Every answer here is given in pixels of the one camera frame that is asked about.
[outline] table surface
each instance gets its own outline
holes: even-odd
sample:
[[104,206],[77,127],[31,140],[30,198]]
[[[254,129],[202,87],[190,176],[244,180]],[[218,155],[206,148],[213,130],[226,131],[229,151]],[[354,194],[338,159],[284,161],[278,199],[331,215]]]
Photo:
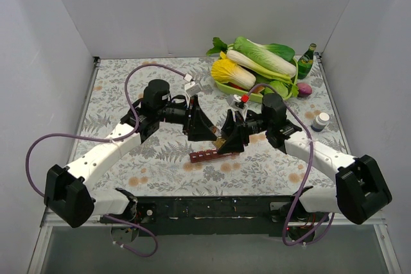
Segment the table surface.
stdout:
[[[227,95],[220,92],[210,76],[216,58],[155,58],[102,60],[98,69],[89,106],[82,126],[82,135],[105,137],[128,110],[124,81],[128,73],[141,64],[157,62],[192,74],[203,85],[198,95],[200,106],[210,120],[221,127],[228,109]],[[130,80],[132,99],[141,98],[150,80],[160,78],[170,83],[171,95],[183,94],[183,80],[159,67],[144,68]],[[344,140],[328,96],[317,60],[304,82],[311,85],[308,98],[292,98],[287,103],[309,126],[320,112],[330,115],[330,123],[313,138],[346,152]],[[259,111],[260,104],[251,103]],[[290,114],[288,118],[296,123]],[[94,146],[80,141],[78,158]],[[237,157],[192,164],[189,153],[213,148],[210,142],[189,142],[182,127],[164,124],[140,147],[126,154],[97,182],[94,189],[122,187],[136,196],[207,196],[207,195],[273,195],[293,194],[304,176],[306,163],[285,155],[269,145],[265,134],[250,137],[245,152]],[[333,182],[317,170],[308,178],[308,185],[331,187]]]
[[[370,225],[333,226],[306,248],[264,234],[162,235],[159,243],[154,256],[139,258],[112,244],[110,227],[55,228],[41,273],[398,273],[388,271]],[[131,247],[150,252],[153,240],[138,237]]]

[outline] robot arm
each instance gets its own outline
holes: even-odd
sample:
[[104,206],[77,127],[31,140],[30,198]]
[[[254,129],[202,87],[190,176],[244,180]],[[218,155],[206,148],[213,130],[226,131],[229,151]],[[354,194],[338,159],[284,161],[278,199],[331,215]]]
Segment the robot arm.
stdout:
[[[143,99],[134,104],[133,113],[121,119],[108,138],[121,137],[139,122],[138,131],[117,142],[99,144],[66,167],[54,165],[46,180],[44,203],[72,227],[82,225],[92,215],[117,214],[132,219],[137,198],[123,189],[92,191],[98,179],[131,149],[143,143],[159,129],[161,122],[182,125],[189,141],[213,141],[219,154],[239,153],[249,143],[249,136],[266,131],[269,143],[286,154],[307,161],[310,147],[305,133],[286,118],[283,100],[277,94],[263,98],[261,113],[245,109],[241,102],[232,105],[219,132],[201,110],[198,98],[186,87],[187,101],[170,99],[170,86],[152,80]],[[315,142],[313,166],[330,177],[335,188],[308,188],[299,198],[305,212],[340,212],[360,224],[391,201],[388,187],[375,161],[364,156],[354,158]]]

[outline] bottle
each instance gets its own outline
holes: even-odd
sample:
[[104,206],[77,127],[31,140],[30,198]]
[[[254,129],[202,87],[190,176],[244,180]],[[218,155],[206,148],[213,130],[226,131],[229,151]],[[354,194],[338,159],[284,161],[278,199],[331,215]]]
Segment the bottle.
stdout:
[[317,45],[314,43],[310,44],[308,50],[301,56],[298,60],[298,79],[302,80],[307,77],[308,73],[311,71],[314,62],[314,50]]
[[317,117],[315,117],[313,124],[311,124],[311,128],[313,131],[321,132],[329,122],[329,115],[325,112],[322,112]]

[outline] white cable clip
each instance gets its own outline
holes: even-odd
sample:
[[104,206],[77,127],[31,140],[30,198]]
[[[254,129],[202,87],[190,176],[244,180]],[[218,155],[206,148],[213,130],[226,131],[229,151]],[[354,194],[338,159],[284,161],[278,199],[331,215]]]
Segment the white cable clip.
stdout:
[[190,75],[190,74],[186,74],[184,77],[183,77],[183,79],[186,81],[186,82],[191,82],[192,80],[193,80],[193,77],[192,77],[192,75]]

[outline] floral tablecloth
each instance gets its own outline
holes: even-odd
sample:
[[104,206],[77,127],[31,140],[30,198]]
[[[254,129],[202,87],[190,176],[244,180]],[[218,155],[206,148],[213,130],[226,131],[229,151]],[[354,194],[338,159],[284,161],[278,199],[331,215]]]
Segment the floral tablecloth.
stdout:
[[[127,113],[124,80],[138,65],[157,62],[192,74],[201,81],[204,91],[198,95],[200,106],[218,127],[223,125],[228,104],[227,95],[220,92],[210,76],[215,58],[156,58],[102,60],[82,128],[82,135],[107,136],[120,118]],[[171,95],[183,94],[179,75],[158,67],[148,67],[134,74],[129,91],[132,99],[141,98],[147,83],[161,78],[170,83]],[[317,61],[305,79],[313,94],[305,99],[292,98],[288,104],[309,126],[320,112],[330,115],[331,121],[313,138],[345,152],[331,102]],[[260,104],[249,108],[259,111]],[[136,196],[202,196],[202,195],[267,195],[292,194],[304,176],[306,164],[285,155],[269,145],[265,134],[250,137],[244,153],[230,158],[192,164],[189,153],[213,148],[210,142],[189,142],[178,125],[163,124],[140,147],[135,148],[107,171],[95,189],[122,187]],[[93,142],[80,141],[76,158],[93,147]],[[330,179],[313,170],[310,185],[332,186]]]

